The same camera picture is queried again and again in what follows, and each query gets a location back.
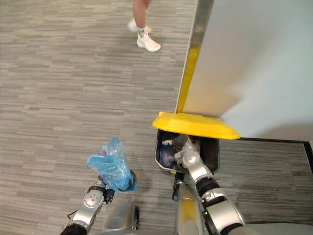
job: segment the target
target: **leg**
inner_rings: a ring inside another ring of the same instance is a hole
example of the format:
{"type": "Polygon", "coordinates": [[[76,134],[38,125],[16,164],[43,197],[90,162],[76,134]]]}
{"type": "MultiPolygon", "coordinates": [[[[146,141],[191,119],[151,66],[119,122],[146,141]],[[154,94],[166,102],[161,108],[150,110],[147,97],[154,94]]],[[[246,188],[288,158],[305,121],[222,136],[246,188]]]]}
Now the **leg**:
{"type": "Polygon", "coordinates": [[[134,0],[134,18],[138,28],[146,26],[146,7],[149,3],[149,0],[134,0]]]}

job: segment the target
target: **white wall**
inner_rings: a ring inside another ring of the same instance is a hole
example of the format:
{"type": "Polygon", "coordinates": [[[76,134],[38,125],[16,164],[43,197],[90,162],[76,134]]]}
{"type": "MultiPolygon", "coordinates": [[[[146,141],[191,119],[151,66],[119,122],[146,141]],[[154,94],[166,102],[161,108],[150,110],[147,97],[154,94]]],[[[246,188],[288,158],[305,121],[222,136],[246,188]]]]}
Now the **white wall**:
{"type": "Polygon", "coordinates": [[[183,112],[313,140],[313,0],[215,0],[183,112]]]}

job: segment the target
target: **shoe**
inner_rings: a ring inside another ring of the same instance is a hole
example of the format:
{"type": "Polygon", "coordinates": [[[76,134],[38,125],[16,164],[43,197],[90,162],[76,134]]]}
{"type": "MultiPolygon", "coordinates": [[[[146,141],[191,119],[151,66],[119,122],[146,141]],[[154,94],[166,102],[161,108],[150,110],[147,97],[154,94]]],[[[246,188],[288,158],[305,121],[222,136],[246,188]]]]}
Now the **shoe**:
{"type": "MultiPolygon", "coordinates": [[[[152,29],[149,27],[149,26],[146,26],[147,28],[147,32],[148,33],[151,33],[152,32],[152,29]]],[[[134,18],[132,18],[128,24],[127,24],[127,29],[130,31],[130,32],[137,32],[138,31],[138,28],[137,28],[137,25],[136,25],[136,21],[134,18]]]]}
{"type": "Polygon", "coordinates": [[[147,33],[145,33],[143,37],[138,35],[137,45],[138,47],[145,48],[147,51],[150,52],[156,52],[161,48],[161,45],[153,41],[147,33]]]}

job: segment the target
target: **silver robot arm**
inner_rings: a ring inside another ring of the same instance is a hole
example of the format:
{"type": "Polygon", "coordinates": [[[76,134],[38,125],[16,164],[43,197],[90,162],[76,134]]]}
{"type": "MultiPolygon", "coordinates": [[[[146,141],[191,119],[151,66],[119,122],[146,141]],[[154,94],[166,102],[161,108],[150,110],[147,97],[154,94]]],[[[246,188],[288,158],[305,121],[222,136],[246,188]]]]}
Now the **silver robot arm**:
{"type": "Polygon", "coordinates": [[[188,140],[181,151],[182,165],[188,169],[196,184],[208,232],[211,235],[227,235],[230,231],[244,226],[244,219],[203,163],[199,151],[189,138],[188,140]]]}
{"type": "Polygon", "coordinates": [[[93,226],[96,215],[101,211],[103,202],[109,203],[114,196],[114,190],[105,189],[101,177],[94,186],[91,186],[83,200],[83,203],[75,212],[75,215],[65,226],[60,235],[87,235],[93,226]]]}

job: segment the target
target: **yellow trash can lid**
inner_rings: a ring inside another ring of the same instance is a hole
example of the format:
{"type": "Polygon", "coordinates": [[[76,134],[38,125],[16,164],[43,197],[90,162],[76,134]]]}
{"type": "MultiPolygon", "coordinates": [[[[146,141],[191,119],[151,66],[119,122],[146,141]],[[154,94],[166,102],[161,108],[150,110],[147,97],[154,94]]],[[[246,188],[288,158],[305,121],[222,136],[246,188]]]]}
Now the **yellow trash can lid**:
{"type": "Polygon", "coordinates": [[[152,125],[160,130],[216,139],[235,140],[240,134],[219,118],[160,112],[152,125]]]}

